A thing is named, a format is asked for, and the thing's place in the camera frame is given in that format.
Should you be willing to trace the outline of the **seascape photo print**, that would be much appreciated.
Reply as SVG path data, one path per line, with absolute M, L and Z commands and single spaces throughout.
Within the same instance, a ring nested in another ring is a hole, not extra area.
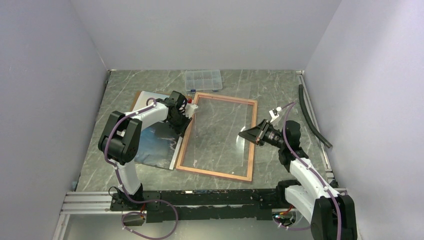
M 159 121 L 144 127 L 134 161 L 146 166 L 173 170 L 184 135 L 184 129 L 174 129 L 168 121 Z

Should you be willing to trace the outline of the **pink wooden picture frame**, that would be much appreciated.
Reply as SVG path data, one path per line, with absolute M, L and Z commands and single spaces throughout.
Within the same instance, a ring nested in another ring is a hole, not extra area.
M 251 127 L 253 127 L 257 123 L 257 111 L 258 111 L 258 101 L 257 100 L 240 98 L 240 97 L 225 96 L 225 95 L 218 95 L 218 94 L 213 94 L 213 93 L 196 92 L 195 96 L 192 100 L 192 103 L 197 104 L 200 99 L 209 99 L 209 100 L 224 101 L 224 102 L 229 102 L 229 103 L 250 105 L 250 106 L 252 106 Z M 176 160 L 176 163 L 175 163 L 175 168 L 177 170 L 187 171 L 187 172 L 196 173 L 196 174 L 232 179 L 232 180 L 237 180 L 237 181 L 251 182 L 253 180 L 253 167 L 254 167 L 254 156 L 255 156 L 255 145 L 253 143 L 249 144 L 248 159 L 247 159 L 247 175 L 246 176 L 183 166 L 183 162 L 184 162 L 184 159 L 185 159 L 185 155 L 186 155 L 186 151 L 187 151 L 187 147 L 188 147 L 188 143 L 189 143 L 189 137 L 190 137 L 194 123 L 195 123 L 195 120 L 193 119 L 186 129 L 184 138 L 183 138 L 182 143 L 181 143 L 180 152 L 178 154 L 178 157 L 177 157 L 177 160 Z

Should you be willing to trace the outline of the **clear acrylic sheet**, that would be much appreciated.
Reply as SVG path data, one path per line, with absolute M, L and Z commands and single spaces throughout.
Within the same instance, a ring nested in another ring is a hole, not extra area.
M 251 105 L 201 98 L 193 116 L 183 166 L 246 176 L 250 142 L 238 133 L 251 127 Z

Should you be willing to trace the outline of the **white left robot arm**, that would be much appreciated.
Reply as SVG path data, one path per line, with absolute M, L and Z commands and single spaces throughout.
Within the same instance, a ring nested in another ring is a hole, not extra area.
M 130 210 L 139 209 L 145 202 L 143 184 L 135 166 L 142 131 L 162 122 L 183 137 L 197 109 L 198 105 L 174 90 L 166 98 L 149 97 L 142 108 L 130 112 L 114 111 L 109 115 L 98 149 L 105 162 L 113 167 L 118 195 Z

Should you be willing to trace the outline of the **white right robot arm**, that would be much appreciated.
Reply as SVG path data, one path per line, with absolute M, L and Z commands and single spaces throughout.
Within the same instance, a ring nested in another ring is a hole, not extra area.
M 258 146 L 278 148 L 280 163 L 294 180 L 278 183 L 275 202 L 282 208 L 295 207 L 309 222 L 315 240 L 356 240 L 358 238 L 355 203 L 335 190 L 317 172 L 300 146 L 301 126 L 288 120 L 277 130 L 266 119 L 238 136 Z

